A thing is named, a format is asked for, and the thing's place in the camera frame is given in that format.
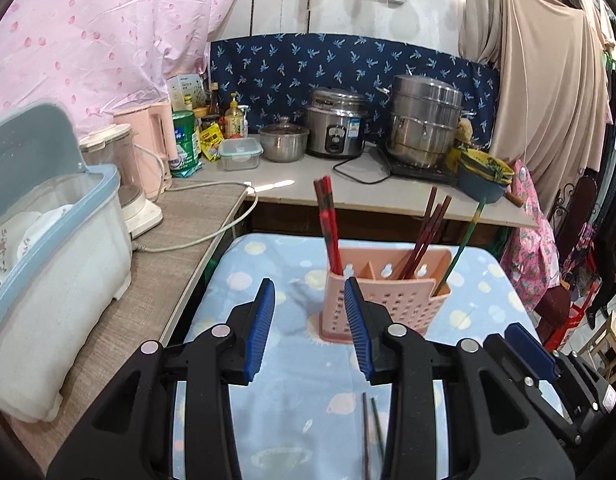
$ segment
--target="rice cooker label sticker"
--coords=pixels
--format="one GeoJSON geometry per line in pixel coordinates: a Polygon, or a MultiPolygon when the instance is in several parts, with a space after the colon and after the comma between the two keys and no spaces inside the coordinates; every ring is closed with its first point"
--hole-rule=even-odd
{"type": "Polygon", "coordinates": [[[348,125],[348,139],[357,139],[359,136],[360,124],[361,119],[350,119],[350,124],[348,125]]]}

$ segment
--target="plastic dish storage box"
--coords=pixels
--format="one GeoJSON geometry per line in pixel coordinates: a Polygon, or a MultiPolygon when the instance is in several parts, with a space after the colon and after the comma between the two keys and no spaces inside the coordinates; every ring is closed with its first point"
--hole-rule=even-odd
{"type": "MultiPolygon", "coordinates": [[[[341,247],[339,251],[344,274],[357,278],[366,301],[384,305],[394,322],[425,336],[451,293],[445,283],[437,296],[431,296],[452,262],[453,255],[449,250],[428,249],[412,280],[394,279],[400,274],[412,249],[341,247]]],[[[323,311],[319,316],[319,334],[326,341],[352,343],[345,314],[345,279],[328,269],[323,311]]]]}
{"type": "Polygon", "coordinates": [[[219,164],[225,171],[253,170],[263,152],[256,139],[226,139],[219,145],[219,164]]]}
{"type": "Polygon", "coordinates": [[[73,204],[0,284],[0,410],[53,420],[63,381],[112,298],[130,285],[132,248],[113,165],[87,167],[53,104],[0,122],[0,227],[73,204]]]}

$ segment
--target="green milk powder can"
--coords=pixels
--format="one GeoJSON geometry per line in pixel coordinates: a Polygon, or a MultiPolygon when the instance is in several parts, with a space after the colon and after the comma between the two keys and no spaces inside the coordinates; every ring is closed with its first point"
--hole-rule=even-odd
{"type": "Polygon", "coordinates": [[[172,176],[189,176],[198,169],[199,152],[195,132],[195,114],[190,110],[172,112],[177,158],[169,161],[172,176]]]}

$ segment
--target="silver bolt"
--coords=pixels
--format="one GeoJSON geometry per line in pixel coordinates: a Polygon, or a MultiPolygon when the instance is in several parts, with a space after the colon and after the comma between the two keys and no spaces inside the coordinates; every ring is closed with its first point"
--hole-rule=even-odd
{"type": "Polygon", "coordinates": [[[406,327],[399,323],[393,323],[388,327],[388,333],[395,337],[403,337],[407,332],[406,327]]]}
{"type": "Polygon", "coordinates": [[[469,354],[474,354],[477,350],[479,350],[479,343],[477,343],[474,339],[464,339],[461,342],[461,350],[468,352],[469,354]]]}
{"type": "Polygon", "coordinates": [[[159,343],[156,341],[146,341],[141,345],[141,352],[150,355],[159,350],[159,343]]]}
{"type": "Polygon", "coordinates": [[[215,325],[212,329],[212,334],[215,337],[226,337],[230,333],[230,327],[228,325],[215,325]]]}

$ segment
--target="wooden countertop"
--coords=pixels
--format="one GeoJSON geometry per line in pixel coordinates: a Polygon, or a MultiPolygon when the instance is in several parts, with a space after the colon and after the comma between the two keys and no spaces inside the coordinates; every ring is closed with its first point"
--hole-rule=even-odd
{"type": "MultiPolygon", "coordinates": [[[[259,167],[245,171],[223,171],[213,162],[195,173],[191,178],[211,182],[236,180],[251,182],[259,200],[283,204],[317,205],[313,181],[329,174],[337,208],[374,211],[422,217],[433,184],[420,180],[392,177],[374,186],[359,184],[332,171],[336,160],[306,155],[297,162],[270,162],[261,157],[259,167]]],[[[361,158],[341,168],[355,178],[372,182],[387,175],[382,155],[376,148],[366,148],[361,158]]],[[[446,218],[469,222],[478,203],[463,192],[450,186],[437,186],[437,202],[443,202],[447,194],[453,197],[446,218]]],[[[480,223],[507,227],[535,229],[533,219],[508,200],[502,198],[487,205],[480,223]]]]}
{"type": "MultiPolygon", "coordinates": [[[[189,179],[175,179],[173,187],[186,184],[189,179]]],[[[232,221],[243,192],[237,186],[165,192],[158,202],[163,222],[138,240],[157,248],[214,233],[232,221]]],[[[121,300],[105,309],[76,356],[61,389],[63,402],[57,418],[37,424],[10,419],[12,429],[44,472],[76,422],[139,345],[149,339],[167,344],[219,241],[217,237],[183,250],[133,254],[132,283],[121,300]]]]}

